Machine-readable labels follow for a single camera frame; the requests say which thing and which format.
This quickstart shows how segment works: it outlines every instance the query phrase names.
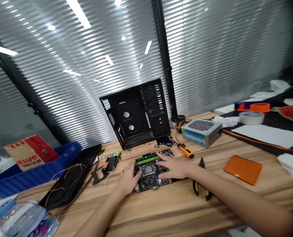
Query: hand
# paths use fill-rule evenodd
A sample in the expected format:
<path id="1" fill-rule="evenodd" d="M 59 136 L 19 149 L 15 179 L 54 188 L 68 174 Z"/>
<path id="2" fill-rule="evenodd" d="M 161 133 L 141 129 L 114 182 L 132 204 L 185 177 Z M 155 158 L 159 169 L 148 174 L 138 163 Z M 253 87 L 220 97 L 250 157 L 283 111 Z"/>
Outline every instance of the hand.
<path id="1" fill-rule="evenodd" d="M 115 188 L 115 190 L 118 191 L 119 194 L 123 197 L 132 193 L 137 182 L 141 178 L 142 171 L 140 171 L 136 176 L 134 176 L 134 166 L 135 161 L 127 165 L 127 167 L 121 172 L 120 180 L 118 182 L 117 187 Z"/>
<path id="2" fill-rule="evenodd" d="M 191 162 L 186 160 L 178 160 L 175 156 L 166 156 L 158 152 L 156 154 L 164 161 L 159 161 L 156 165 L 164 166 L 169 168 L 168 172 L 159 175 L 160 179 L 177 178 L 183 179 L 187 177 L 189 167 L 192 165 Z"/>

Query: paper bag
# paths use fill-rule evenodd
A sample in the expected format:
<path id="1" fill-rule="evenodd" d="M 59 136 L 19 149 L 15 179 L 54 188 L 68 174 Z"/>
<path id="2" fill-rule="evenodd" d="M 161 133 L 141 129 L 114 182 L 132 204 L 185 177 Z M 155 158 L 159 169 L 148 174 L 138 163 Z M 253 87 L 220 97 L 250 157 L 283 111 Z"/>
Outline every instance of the paper bag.
<path id="1" fill-rule="evenodd" d="M 22 171 L 55 161 L 59 155 L 39 135 L 4 146 Z"/>

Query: masking tape roll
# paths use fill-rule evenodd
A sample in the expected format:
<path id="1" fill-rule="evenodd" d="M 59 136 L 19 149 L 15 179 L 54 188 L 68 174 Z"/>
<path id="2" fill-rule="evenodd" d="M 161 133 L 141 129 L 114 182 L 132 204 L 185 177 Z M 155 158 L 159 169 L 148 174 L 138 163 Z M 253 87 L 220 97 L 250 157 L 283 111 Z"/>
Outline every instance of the masking tape roll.
<path id="1" fill-rule="evenodd" d="M 241 112 L 240 122 L 247 125 L 259 125 L 264 121 L 265 114 L 259 112 Z"/>

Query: window blinds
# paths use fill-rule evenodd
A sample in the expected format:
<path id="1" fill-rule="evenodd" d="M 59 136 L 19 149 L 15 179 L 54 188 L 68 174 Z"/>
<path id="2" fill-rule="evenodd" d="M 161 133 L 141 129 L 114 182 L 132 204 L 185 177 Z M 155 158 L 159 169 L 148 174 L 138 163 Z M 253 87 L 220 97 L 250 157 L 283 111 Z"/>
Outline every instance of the window blinds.
<path id="1" fill-rule="evenodd" d="M 35 134 L 39 134 L 51 147 L 59 146 L 0 67 L 0 156 L 9 156 L 3 148 L 5 145 Z"/>
<path id="2" fill-rule="evenodd" d="M 162 0 L 178 114 L 193 116 L 269 89 L 293 16 L 283 0 Z"/>
<path id="3" fill-rule="evenodd" d="M 169 102 L 151 1 L 78 3 L 83 14 L 66 0 L 0 0 L 0 41 L 49 121 L 88 147 L 116 140 L 99 97 L 161 78 Z"/>

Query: blue plastic tray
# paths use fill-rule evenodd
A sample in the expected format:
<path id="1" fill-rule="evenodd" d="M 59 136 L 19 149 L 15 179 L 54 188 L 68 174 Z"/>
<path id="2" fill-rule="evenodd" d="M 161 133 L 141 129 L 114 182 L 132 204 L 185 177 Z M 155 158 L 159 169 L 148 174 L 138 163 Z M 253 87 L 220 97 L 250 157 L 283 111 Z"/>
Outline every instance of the blue plastic tray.
<path id="1" fill-rule="evenodd" d="M 55 161 L 22 172 L 18 165 L 14 165 L 0 174 L 0 198 L 5 198 L 35 186 L 47 183 L 58 172 L 68 168 L 71 162 L 81 153 L 78 142 L 54 148 L 60 156 Z M 54 178 L 60 178 L 64 172 Z"/>

